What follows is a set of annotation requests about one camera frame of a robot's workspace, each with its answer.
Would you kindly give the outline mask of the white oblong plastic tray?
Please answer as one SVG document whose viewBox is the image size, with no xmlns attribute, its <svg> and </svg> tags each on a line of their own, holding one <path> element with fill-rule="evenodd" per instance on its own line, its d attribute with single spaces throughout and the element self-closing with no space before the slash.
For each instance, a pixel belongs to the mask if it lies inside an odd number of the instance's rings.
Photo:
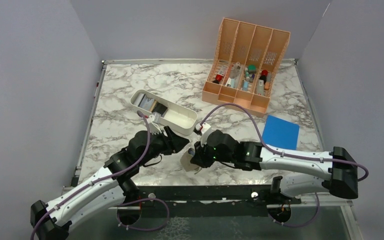
<svg viewBox="0 0 384 240">
<path fill-rule="evenodd" d="M 159 124 L 169 126 L 173 131 L 186 136 L 192 134 L 197 123 L 198 114 L 194 110 L 144 89 L 139 89 L 132 95 L 130 104 L 146 116 L 159 114 Z"/>
</svg>

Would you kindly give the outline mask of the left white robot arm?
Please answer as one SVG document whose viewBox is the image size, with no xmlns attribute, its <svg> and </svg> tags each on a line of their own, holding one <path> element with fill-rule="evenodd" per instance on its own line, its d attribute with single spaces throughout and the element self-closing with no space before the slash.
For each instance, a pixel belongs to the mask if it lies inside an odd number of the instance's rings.
<svg viewBox="0 0 384 240">
<path fill-rule="evenodd" d="M 141 130 L 128 145 L 113 154 L 90 178 L 63 194 L 30 207 L 31 239 L 65 240 L 88 217 L 116 204 L 132 205 L 139 200 L 139 189 L 132 177 L 140 167 L 161 155 L 179 153 L 189 140 L 166 126 L 162 131 Z"/>
</svg>

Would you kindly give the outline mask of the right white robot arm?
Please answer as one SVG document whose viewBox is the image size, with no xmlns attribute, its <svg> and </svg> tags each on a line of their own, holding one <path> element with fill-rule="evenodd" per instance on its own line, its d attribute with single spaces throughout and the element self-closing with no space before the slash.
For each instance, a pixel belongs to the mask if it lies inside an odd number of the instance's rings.
<svg viewBox="0 0 384 240">
<path fill-rule="evenodd" d="M 237 141 L 220 130 L 205 134 L 205 141 L 194 144 L 190 162 L 208 168 L 214 162 L 233 164 L 244 171 L 283 170 L 291 172 L 275 180 L 268 190 L 269 199 L 280 204 L 287 198 L 307 193 L 328 192 L 342 199 L 357 199 L 358 167 L 343 148 L 332 151 L 303 152 L 263 146 L 260 142 Z"/>
</svg>

